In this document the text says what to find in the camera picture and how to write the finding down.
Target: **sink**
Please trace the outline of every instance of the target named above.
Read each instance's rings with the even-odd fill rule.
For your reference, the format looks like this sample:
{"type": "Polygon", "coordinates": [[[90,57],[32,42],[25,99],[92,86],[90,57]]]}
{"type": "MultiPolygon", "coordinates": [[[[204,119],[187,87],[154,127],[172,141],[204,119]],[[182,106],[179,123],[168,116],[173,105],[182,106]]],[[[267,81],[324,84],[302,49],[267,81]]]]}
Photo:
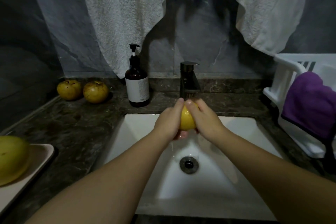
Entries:
{"type": "MultiPolygon", "coordinates": [[[[114,159],[147,135],[157,118],[156,114],[125,115],[97,159],[94,169],[114,159]]],[[[232,132],[285,158],[272,138],[253,118],[219,118],[232,132]]],[[[187,139],[173,141],[164,150],[145,187],[136,213],[276,220],[232,162],[217,147],[193,131],[187,139]],[[198,163],[199,168],[195,173],[186,174],[182,171],[180,160],[184,157],[192,157],[198,163]]]]}

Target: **hand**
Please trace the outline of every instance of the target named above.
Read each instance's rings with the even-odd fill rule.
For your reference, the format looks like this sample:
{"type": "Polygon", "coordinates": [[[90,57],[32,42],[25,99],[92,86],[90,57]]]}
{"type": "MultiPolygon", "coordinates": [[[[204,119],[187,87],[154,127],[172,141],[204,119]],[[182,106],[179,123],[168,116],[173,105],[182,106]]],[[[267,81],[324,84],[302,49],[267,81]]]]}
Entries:
{"type": "Polygon", "coordinates": [[[222,124],[216,113],[202,100],[196,100],[198,107],[188,99],[185,106],[194,118],[196,128],[208,141],[215,143],[230,131],[222,124]]]}
{"type": "Polygon", "coordinates": [[[187,137],[187,131],[179,130],[183,107],[184,99],[179,98],[174,107],[169,107],[160,114],[152,132],[167,141],[187,137]]]}

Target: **black faucet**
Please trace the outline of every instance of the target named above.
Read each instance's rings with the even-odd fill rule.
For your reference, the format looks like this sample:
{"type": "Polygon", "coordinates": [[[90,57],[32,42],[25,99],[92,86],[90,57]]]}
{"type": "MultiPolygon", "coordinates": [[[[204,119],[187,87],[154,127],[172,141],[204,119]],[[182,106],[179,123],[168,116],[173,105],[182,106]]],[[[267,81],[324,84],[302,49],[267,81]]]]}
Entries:
{"type": "Polygon", "coordinates": [[[195,94],[201,91],[200,84],[194,73],[194,65],[198,65],[198,63],[181,62],[180,98],[184,98],[184,100],[195,97],[195,94]]]}

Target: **marble countertop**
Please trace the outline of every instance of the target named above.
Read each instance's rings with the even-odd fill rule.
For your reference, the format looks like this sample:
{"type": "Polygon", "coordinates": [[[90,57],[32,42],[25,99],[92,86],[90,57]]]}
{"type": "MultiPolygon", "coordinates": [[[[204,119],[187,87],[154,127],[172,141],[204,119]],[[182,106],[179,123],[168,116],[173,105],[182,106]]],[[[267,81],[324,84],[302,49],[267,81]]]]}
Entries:
{"type": "MultiPolygon", "coordinates": [[[[124,86],[112,87],[106,103],[93,105],[80,99],[67,102],[56,98],[30,118],[11,128],[11,135],[29,143],[52,144],[57,153],[52,161],[0,217],[4,224],[24,223],[61,190],[87,175],[110,139],[118,120],[127,113],[159,114],[173,106],[178,92],[152,92],[150,104],[132,107],[124,86]]],[[[321,175],[320,165],[311,160],[272,120],[260,93],[200,93],[219,116],[255,118],[296,165],[321,175]]]]}

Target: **fruit on plate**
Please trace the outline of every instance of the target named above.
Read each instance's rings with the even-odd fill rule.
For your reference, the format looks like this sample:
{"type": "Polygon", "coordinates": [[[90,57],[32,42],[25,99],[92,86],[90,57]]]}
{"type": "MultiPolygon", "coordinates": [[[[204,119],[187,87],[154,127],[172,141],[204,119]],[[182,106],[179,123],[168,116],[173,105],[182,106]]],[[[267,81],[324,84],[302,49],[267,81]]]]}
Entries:
{"type": "Polygon", "coordinates": [[[16,136],[0,136],[0,186],[18,179],[29,167],[29,143],[16,136]]]}
{"type": "Polygon", "coordinates": [[[81,97],[82,85],[76,80],[66,80],[58,84],[57,92],[61,98],[67,101],[73,101],[81,97]]]}
{"type": "Polygon", "coordinates": [[[100,81],[88,82],[84,86],[83,95],[88,102],[98,104],[107,99],[109,88],[105,83],[100,81]]]}
{"type": "Polygon", "coordinates": [[[182,109],[182,113],[181,113],[180,129],[184,131],[188,131],[190,129],[195,129],[195,128],[196,128],[196,124],[195,124],[194,118],[191,116],[187,107],[184,106],[182,109]]]}

